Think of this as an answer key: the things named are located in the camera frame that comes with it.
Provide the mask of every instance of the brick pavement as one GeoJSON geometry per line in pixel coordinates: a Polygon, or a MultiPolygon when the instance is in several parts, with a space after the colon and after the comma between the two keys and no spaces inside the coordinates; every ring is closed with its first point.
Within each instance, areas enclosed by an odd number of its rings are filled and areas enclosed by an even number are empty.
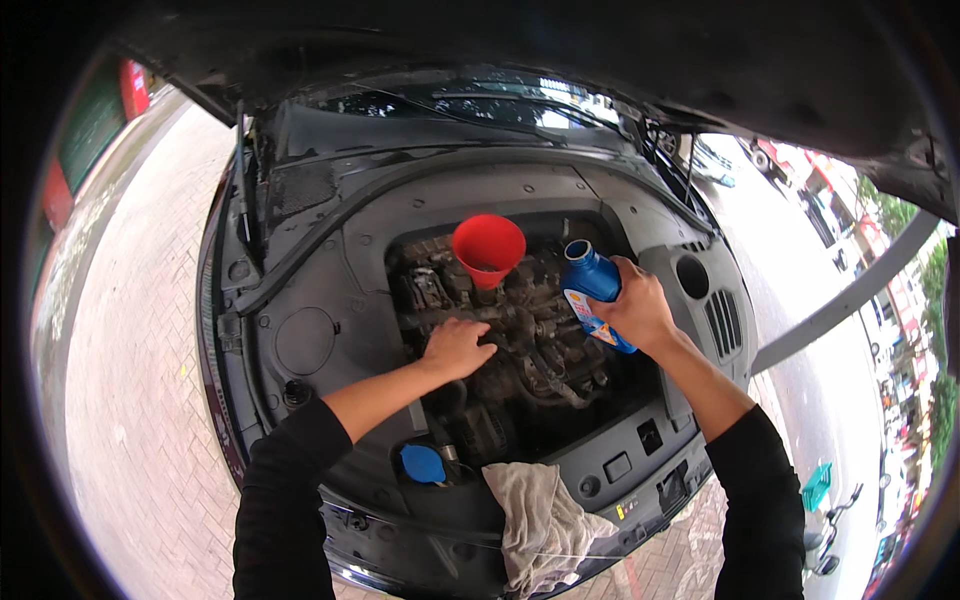
{"type": "MultiPolygon", "coordinates": [[[[71,339],[66,421],[79,512],[133,598],[226,598],[238,494],[197,373],[194,274],[229,130],[188,110],[108,225],[71,339]]],[[[751,396],[778,427],[769,380],[751,396]]],[[[671,527],[564,600],[710,598],[726,496],[715,478],[671,527]]],[[[335,584],[340,600],[383,594],[335,584]]]]}

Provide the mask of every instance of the black sleeve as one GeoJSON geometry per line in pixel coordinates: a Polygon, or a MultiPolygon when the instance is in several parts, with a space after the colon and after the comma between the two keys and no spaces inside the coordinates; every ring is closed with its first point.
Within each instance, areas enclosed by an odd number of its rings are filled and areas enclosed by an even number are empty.
{"type": "Polygon", "coordinates": [[[236,598],[334,597],[317,486],[350,449],[322,400],[303,405],[253,444],[233,544],[236,598]]]}
{"type": "Polygon", "coordinates": [[[715,598],[803,598],[804,504],[783,441],[759,406],[707,444],[727,493],[715,598]]]}

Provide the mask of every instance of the oil bottle label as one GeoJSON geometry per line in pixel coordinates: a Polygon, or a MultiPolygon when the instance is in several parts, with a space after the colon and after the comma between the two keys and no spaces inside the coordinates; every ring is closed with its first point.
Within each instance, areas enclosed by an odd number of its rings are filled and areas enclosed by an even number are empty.
{"type": "Polygon", "coordinates": [[[580,323],[583,324],[584,329],[590,335],[611,346],[616,346],[616,340],[610,333],[610,326],[593,314],[589,304],[587,304],[586,296],[574,290],[564,290],[564,296],[573,308],[573,312],[576,313],[577,319],[580,320],[580,323]]]}

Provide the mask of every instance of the bottle cap opening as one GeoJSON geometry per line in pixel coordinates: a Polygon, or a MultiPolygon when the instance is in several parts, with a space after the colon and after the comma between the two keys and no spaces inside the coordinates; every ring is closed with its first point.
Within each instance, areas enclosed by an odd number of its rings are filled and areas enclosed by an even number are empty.
{"type": "Polygon", "coordinates": [[[567,260],[580,260],[593,250],[593,245],[588,240],[573,240],[566,245],[564,257],[567,260]]]}

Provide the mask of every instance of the rag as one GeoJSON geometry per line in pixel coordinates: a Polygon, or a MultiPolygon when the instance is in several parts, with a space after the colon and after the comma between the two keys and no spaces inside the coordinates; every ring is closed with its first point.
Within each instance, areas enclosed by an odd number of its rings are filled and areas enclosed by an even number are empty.
{"type": "Polygon", "coordinates": [[[605,518],[584,512],[556,465],[496,463],[483,467],[483,476],[506,514],[505,591],[516,592],[519,600],[575,583],[577,566],[593,540],[619,531],[605,518]]]}

